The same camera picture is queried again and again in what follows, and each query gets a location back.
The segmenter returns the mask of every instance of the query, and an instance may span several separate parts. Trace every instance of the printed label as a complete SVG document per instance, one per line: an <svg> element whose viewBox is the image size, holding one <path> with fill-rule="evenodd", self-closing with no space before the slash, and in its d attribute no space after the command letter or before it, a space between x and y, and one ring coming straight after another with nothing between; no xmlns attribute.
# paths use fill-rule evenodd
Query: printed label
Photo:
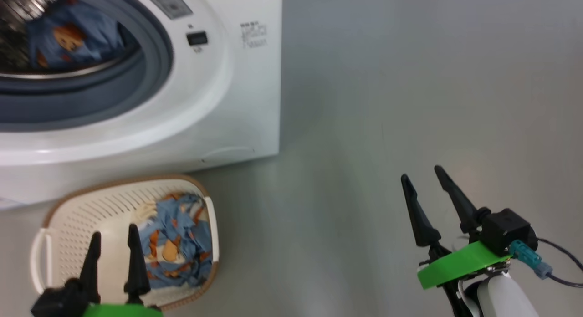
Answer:
<svg viewBox="0 0 583 317"><path fill-rule="evenodd" d="M267 25L259 21L241 24L243 48L257 48L267 45Z"/></svg>

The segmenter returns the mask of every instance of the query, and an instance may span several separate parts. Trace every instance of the blue connector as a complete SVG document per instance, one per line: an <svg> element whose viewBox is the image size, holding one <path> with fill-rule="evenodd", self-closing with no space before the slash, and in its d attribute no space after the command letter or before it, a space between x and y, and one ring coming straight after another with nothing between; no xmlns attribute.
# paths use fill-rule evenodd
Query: blue connector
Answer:
<svg viewBox="0 0 583 317"><path fill-rule="evenodd" d="M543 262L538 253L533 249L529 248L528 245L524 244L522 240L515 240L510 244L508 248L508 254L512 257L519 259L523 263L526 263L535 274L542 280L548 277L548 274L552 272L552 267L547 263Z"/></svg>

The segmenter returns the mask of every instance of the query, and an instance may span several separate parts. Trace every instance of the basket handle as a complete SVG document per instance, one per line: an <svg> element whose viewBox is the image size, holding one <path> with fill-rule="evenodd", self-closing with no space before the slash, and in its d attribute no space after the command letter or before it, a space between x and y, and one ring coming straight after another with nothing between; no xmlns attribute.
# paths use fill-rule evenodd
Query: basket handle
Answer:
<svg viewBox="0 0 583 317"><path fill-rule="evenodd" d="M213 262L219 261L219 230L217 229L217 216L215 205L210 197L205 196L206 210L209 213L210 239L213 246Z"/></svg>
<svg viewBox="0 0 583 317"><path fill-rule="evenodd" d="M41 228L33 240L30 261L33 286L38 294L42 294L46 288L40 271L40 251L43 240L46 240L46 283L49 286L52 285L52 238L48 233L48 228Z"/></svg>

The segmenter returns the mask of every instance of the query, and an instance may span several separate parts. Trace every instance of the cable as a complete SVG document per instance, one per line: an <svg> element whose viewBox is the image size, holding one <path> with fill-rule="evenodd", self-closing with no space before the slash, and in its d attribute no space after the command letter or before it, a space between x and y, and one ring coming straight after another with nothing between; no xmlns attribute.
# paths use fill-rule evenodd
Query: cable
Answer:
<svg viewBox="0 0 583 317"><path fill-rule="evenodd" d="M554 247L555 249L559 250L562 253L565 253L568 257L571 258L571 260L573 260L575 262L575 264L577 265L577 267L579 267L579 269L581 269L581 271L583 271L583 263L581 263L581 261L579 261L579 259L577 259L571 252L569 252L567 249L563 248L562 246L552 243L549 240L545 240L544 238L537 238L537 240L546 243L552 247ZM550 273L547 274L548 278L552 279L555 282L558 282L560 284L566 285L566 286L571 286L571 287L576 287L576 288L583 288L583 283L579 283L579 282L569 282L566 280L562 280Z"/></svg>
<svg viewBox="0 0 583 317"><path fill-rule="evenodd" d="M566 286L571 286L571 287L577 287L577 288L583 288L583 283L580 282L569 282L566 280L562 280L560 278L558 278L557 276L553 276L552 274L548 274L547 275L548 278L552 279L555 282L558 282L562 285L566 285Z"/></svg>

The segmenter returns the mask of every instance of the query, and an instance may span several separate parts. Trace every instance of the black button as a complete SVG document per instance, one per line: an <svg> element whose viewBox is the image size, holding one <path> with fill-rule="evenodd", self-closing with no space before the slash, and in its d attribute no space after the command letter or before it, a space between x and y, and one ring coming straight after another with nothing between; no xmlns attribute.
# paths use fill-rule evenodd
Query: black button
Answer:
<svg viewBox="0 0 583 317"><path fill-rule="evenodd" d="M188 33L186 38L188 39L188 45L190 46L204 45L209 43L209 39L206 37L205 31Z"/></svg>

